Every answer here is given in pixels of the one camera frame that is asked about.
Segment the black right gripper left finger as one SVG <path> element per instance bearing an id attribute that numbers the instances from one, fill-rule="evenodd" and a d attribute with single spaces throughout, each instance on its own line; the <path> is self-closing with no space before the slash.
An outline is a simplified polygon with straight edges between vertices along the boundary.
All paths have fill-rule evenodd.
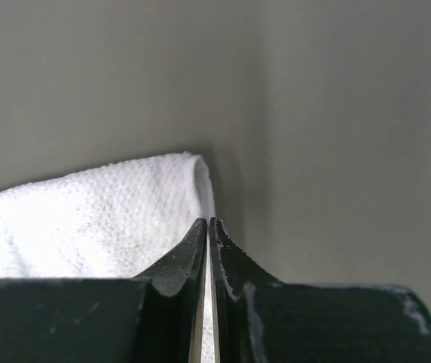
<path id="1" fill-rule="evenodd" d="M 0 362 L 199 362 L 206 221 L 133 278 L 0 279 Z"/>

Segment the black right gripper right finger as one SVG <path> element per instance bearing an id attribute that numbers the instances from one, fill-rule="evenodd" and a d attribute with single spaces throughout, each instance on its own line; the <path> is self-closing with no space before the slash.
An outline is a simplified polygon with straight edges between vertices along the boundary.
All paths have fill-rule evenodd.
<path id="1" fill-rule="evenodd" d="M 287 284 L 209 226 L 219 362 L 431 362 L 431 315 L 406 287 Z"/>

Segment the white grey cloth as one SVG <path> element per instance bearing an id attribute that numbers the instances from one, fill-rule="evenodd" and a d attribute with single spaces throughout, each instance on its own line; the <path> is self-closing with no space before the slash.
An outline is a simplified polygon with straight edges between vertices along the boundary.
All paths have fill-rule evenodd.
<path id="1" fill-rule="evenodd" d="M 0 279 L 133 278 L 215 214 L 203 158 L 167 154 L 0 192 Z M 202 349 L 212 362 L 206 255 Z"/>

